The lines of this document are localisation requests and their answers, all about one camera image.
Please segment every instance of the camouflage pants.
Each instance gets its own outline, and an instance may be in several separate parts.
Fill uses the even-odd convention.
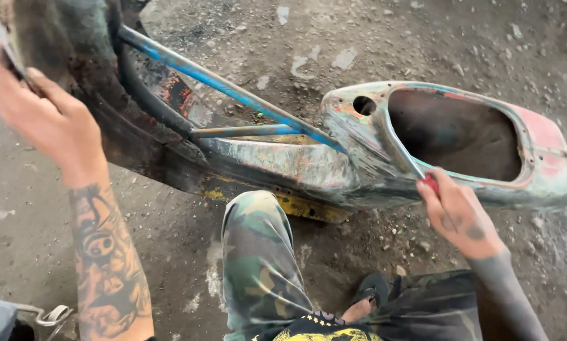
[[[271,339],[311,314],[292,247],[292,232],[277,199],[247,192],[227,205],[222,241],[228,309],[225,341],[257,334]],[[470,271],[397,276],[389,302],[357,321],[383,340],[481,340]]]

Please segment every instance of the blue metal tube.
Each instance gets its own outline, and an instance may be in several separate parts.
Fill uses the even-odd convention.
[[[266,126],[245,126],[227,128],[193,129],[191,138],[268,136],[301,134],[285,124],[269,124]]]
[[[232,82],[227,81],[210,70],[204,69],[180,54],[136,32],[132,28],[122,26],[119,30],[119,36],[124,42],[128,43],[138,51],[147,54],[149,57],[161,61],[183,74],[213,87],[225,95],[235,98],[244,105],[263,113],[265,116],[293,128],[300,134],[309,136],[310,138],[326,144],[341,153],[345,152],[340,144],[328,134],[325,134],[321,130],[297,117],[294,117],[290,113],[285,112],[264,99],[257,97],[253,93],[236,86]]]

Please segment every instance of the round hole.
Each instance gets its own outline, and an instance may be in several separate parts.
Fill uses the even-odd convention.
[[[370,116],[376,110],[376,102],[370,97],[359,96],[353,101],[353,108],[363,116]]]

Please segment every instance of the left hand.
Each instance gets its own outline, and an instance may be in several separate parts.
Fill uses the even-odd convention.
[[[30,82],[45,95],[40,98],[7,69],[2,53],[0,46],[0,116],[61,167],[67,186],[94,182],[96,171],[106,171],[107,164],[88,108],[37,69],[28,69]]]

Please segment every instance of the black rubber hose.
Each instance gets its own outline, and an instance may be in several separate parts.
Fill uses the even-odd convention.
[[[121,84],[132,99],[149,116],[171,129],[185,140],[189,138],[193,124],[169,105],[155,96],[136,74],[136,67],[129,55],[129,47],[123,44],[117,56]]]

